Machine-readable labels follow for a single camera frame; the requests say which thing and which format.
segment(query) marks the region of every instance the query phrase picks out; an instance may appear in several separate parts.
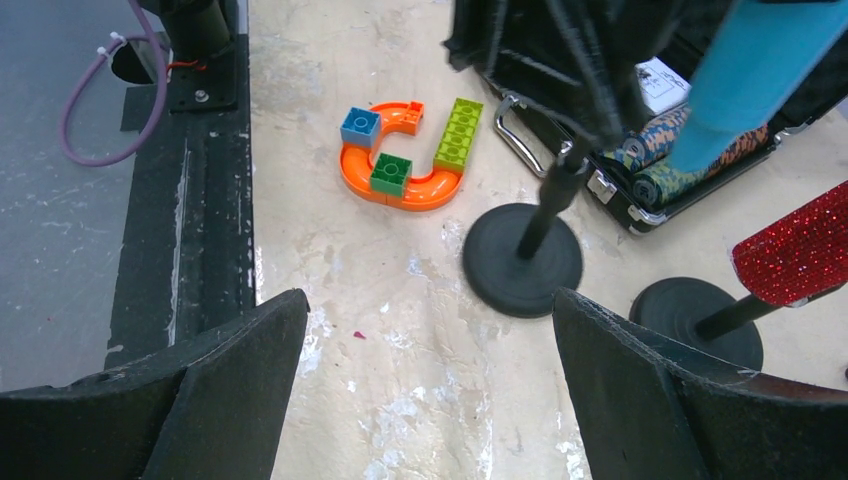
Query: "metal latch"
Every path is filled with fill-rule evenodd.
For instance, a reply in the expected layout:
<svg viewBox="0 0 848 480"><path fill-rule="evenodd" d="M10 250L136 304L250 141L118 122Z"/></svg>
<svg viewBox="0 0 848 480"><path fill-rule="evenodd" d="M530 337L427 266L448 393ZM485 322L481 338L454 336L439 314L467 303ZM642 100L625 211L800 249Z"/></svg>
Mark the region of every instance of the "metal latch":
<svg viewBox="0 0 848 480"><path fill-rule="evenodd" d="M594 193L595 196L598 197L598 200L600 200L604 205L609 203L609 201L612 200L613 195L615 195L615 192L618 191L612 182L604 178L604 174L601 173L600 170L595 170L595 172L592 173L592 177L589 178L589 183L587 183L586 186L589 187L589 190Z"/></svg>

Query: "orange lego track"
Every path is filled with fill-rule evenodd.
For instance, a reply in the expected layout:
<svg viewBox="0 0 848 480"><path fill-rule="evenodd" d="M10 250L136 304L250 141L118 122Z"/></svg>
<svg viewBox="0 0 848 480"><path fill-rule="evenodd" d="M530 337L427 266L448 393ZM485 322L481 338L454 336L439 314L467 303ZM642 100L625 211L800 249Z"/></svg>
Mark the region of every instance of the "orange lego track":
<svg viewBox="0 0 848 480"><path fill-rule="evenodd" d="M339 161L342 178L353 193L365 200L411 212L434 210L448 203L459 191L462 175L433 167L423 177L410 177L403 197L394 197L371 189L370 177L374 170L374 154L380 150L383 138L390 133L416 135L418 124L424 116L424 105L410 103L382 103L371 107L380 114L382 127L371 149L345 143Z"/></svg>

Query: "concrete floor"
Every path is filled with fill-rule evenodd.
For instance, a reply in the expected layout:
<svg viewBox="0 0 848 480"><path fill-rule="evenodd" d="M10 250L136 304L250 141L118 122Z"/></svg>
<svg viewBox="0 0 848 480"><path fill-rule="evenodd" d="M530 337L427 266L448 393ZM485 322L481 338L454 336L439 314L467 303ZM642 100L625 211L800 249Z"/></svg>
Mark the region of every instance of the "concrete floor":
<svg viewBox="0 0 848 480"><path fill-rule="evenodd" d="M446 64L451 3L253 0L250 10L259 296L300 287L313 309L273 478L590 478L550 320L494 313L459 269L473 221L535 201L538 181L492 131L495 99ZM455 97L486 110L452 203L410 214L348 191L338 127L351 106L423 102L419 138L382 148L416 160L420 174ZM584 192L563 214L583 244L581 293L623 315L671 276L742 296L729 249L844 181L846 134L830 114L647 237L620 229ZM764 370L848 387L846 307L840 292L758 322Z"/></svg>

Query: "toy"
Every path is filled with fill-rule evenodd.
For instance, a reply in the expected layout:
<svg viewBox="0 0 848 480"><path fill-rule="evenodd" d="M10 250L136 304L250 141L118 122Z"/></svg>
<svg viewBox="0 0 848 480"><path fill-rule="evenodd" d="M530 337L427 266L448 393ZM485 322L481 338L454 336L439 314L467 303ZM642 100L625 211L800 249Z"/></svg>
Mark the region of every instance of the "toy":
<svg viewBox="0 0 848 480"><path fill-rule="evenodd" d="M385 153L375 160L374 155L387 134L418 133L424 104L397 102L375 105L370 110L351 108L340 128L342 178L353 193L371 202L412 212L439 208L459 192L482 112L483 104L457 98L433 158L433 170L413 177L410 160Z"/></svg>

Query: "black stand base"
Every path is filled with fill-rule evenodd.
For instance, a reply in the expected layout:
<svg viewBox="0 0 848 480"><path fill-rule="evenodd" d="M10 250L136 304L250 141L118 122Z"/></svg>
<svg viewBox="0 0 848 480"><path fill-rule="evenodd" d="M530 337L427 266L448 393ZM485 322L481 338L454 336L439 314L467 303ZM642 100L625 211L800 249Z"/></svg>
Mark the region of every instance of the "black stand base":
<svg viewBox="0 0 848 480"><path fill-rule="evenodd" d="M576 289L583 256L574 233L557 219L536 255L524 260L516 252L535 205L511 203L477 219L462 250L462 267L471 289L487 305L519 318L539 318L553 311L559 288Z"/></svg>
<svg viewBox="0 0 848 480"><path fill-rule="evenodd" d="M667 278L646 288L630 308L630 320L704 353L751 370L763 368L763 342L753 322L712 341L695 324L736 300L724 290L694 278Z"/></svg>

